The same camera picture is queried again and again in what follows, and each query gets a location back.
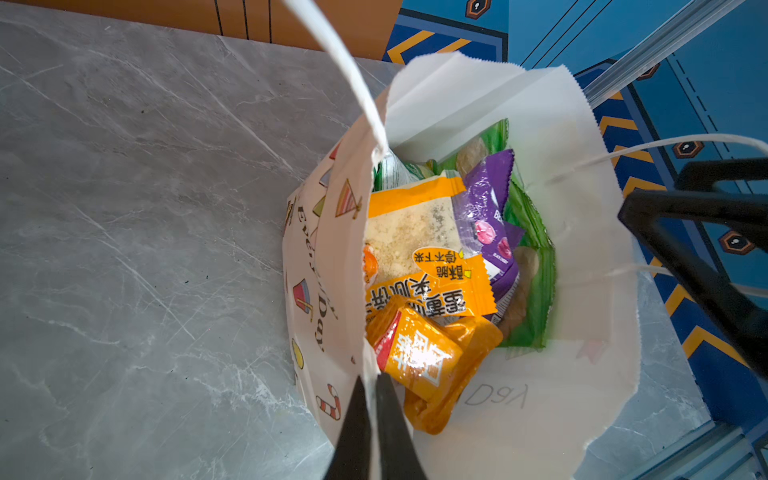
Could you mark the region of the white paper bag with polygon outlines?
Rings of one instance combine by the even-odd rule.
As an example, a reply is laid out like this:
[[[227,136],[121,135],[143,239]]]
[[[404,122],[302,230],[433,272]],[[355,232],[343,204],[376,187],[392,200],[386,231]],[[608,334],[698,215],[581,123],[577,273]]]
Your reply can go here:
[[[317,423],[336,440],[363,371],[362,246],[373,171],[387,147],[451,151],[495,117],[510,120],[522,177],[595,158],[597,125],[563,67],[431,55],[406,67],[378,97],[318,6],[289,9],[330,55],[362,106],[360,119],[290,197],[283,238],[288,327],[300,349],[296,372]],[[498,391],[498,407],[459,408],[447,430],[420,434],[427,473],[457,479],[566,479],[587,445],[636,393],[641,372],[637,276],[630,235],[619,224],[619,187],[606,168],[535,194],[554,239],[565,285],[556,292],[556,338],[539,353],[500,350],[480,367],[473,397]]]

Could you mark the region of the small orange candy wrapper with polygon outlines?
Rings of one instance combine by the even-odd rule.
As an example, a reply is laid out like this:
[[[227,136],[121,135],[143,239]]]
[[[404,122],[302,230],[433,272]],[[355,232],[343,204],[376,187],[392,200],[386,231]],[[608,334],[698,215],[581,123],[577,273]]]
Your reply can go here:
[[[405,387],[404,412],[413,428],[438,435],[503,335],[482,316],[441,326],[419,313],[418,306],[393,297],[367,321],[366,339],[379,370]]]

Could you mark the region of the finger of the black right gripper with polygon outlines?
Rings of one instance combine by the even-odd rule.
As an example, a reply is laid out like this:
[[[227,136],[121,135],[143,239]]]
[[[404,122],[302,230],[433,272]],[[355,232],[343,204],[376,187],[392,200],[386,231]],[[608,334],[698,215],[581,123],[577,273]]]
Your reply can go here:
[[[767,174],[766,158],[691,161],[678,174],[675,188],[684,191],[714,192],[718,182],[766,180]]]
[[[746,364],[765,378],[767,311],[666,231],[661,224],[663,218],[723,224],[766,250],[767,197],[636,190],[624,200],[618,213],[621,223],[687,290]]]

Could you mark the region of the small orange snack packet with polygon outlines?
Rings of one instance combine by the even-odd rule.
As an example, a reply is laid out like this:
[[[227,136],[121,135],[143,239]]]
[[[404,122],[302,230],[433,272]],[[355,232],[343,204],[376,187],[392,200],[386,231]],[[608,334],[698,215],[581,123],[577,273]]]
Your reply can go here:
[[[363,245],[366,317],[396,296],[433,319],[496,313],[481,248],[460,177],[373,193]]]

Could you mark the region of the green cucumber chips bag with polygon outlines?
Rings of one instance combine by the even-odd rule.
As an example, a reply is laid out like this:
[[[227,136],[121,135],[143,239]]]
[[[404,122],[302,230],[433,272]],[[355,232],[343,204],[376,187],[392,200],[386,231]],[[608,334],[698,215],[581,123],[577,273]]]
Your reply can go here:
[[[373,189],[389,190],[439,175],[463,180],[487,156],[511,149],[508,140],[509,122],[500,120],[439,161],[417,164],[388,152],[374,170]],[[519,267],[514,288],[501,300],[495,300],[497,312],[490,319],[504,333],[504,345],[542,349],[547,343],[547,324],[555,297],[555,249],[539,212],[515,176],[514,165],[503,218],[525,233],[513,251]]]

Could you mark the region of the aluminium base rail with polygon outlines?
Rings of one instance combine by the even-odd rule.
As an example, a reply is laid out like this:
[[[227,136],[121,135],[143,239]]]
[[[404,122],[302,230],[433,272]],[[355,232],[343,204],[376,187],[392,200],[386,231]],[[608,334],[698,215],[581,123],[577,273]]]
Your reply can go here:
[[[739,426],[709,421],[623,479],[766,479],[767,446],[755,447]]]

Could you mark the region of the right aluminium corner post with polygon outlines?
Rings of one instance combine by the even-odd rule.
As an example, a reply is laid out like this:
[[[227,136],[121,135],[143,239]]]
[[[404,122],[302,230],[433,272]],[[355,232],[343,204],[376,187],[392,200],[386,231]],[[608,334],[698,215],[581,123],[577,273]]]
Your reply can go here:
[[[603,104],[742,3],[744,0],[688,2],[583,89],[590,108]]]

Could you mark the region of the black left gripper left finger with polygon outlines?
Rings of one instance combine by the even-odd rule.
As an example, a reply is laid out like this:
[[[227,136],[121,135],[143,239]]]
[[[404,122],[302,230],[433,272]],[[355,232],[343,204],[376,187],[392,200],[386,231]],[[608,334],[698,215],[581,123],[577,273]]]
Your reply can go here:
[[[371,433],[365,387],[358,377],[324,480],[368,480]]]

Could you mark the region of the purple white snack bag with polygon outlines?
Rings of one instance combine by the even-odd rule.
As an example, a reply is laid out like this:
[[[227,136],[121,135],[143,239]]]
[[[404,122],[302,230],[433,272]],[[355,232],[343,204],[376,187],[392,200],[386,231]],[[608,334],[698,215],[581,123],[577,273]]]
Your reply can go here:
[[[481,245],[480,253],[496,301],[514,288],[519,267],[513,251],[525,233],[523,228],[503,218],[513,165],[514,151],[504,150],[487,156],[463,177],[472,233]]]

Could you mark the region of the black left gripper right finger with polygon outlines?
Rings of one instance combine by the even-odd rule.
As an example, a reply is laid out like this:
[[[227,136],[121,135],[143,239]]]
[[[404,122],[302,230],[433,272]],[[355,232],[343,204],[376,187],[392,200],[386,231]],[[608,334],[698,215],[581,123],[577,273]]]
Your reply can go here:
[[[381,373],[375,384],[381,478],[426,480],[400,407],[392,377]]]

